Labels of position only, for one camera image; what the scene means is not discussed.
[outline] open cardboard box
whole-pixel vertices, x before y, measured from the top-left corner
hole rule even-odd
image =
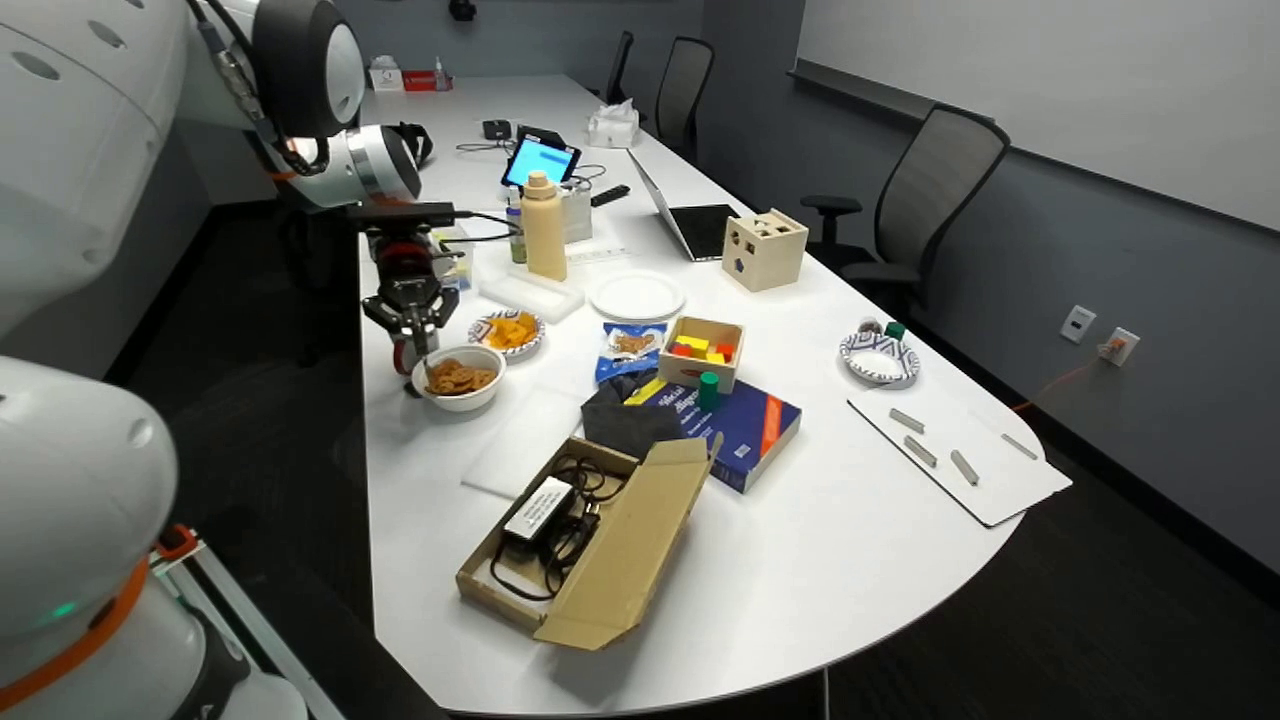
[[[493,555],[506,516],[567,460],[593,460],[597,469],[624,476],[624,485],[600,505],[600,525],[556,599],[524,599],[493,578]],[[644,460],[575,437],[563,440],[455,572],[458,597],[559,649],[597,652],[628,637],[664,578],[667,552],[708,481],[708,464],[705,440],[664,440],[651,442]]]

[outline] remote control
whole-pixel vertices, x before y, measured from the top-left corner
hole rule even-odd
[[[631,189],[628,182],[611,182],[606,193],[593,195],[593,206],[604,206],[611,201],[624,201]]]

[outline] tablet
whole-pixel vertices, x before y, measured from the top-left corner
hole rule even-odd
[[[545,171],[552,182],[563,182],[575,166],[580,148],[552,148],[537,137],[524,137],[505,166],[505,182],[527,182],[527,171]]]

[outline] bowl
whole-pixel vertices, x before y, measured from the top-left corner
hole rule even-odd
[[[406,385],[442,411],[475,411],[497,401],[505,369],[499,353],[484,342],[455,342],[412,363]]]
[[[471,323],[471,342],[497,349],[505,361],[537,353],[545,323],[531,310],[493,310]]]

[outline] floor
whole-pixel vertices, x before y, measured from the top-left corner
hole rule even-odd
[[[181,519],[256,510],[338,606],[365,616],[355,327],[351,234],[319,223],[298,239],[267,202],[222,206],[112,378],[176,433]],[[1280,714],[1274,574],[1239,572],[1079,451],[1057,451],[1057,464],[1074,489],[1037,509],[922,622],[825,676],[658,720]],[[314,628],[307,606],[282,616]],[[314,676],[338,685],[336,700],[351,694],[351,654],[314,649]],[[344,709],[433,714],[389,690]]]

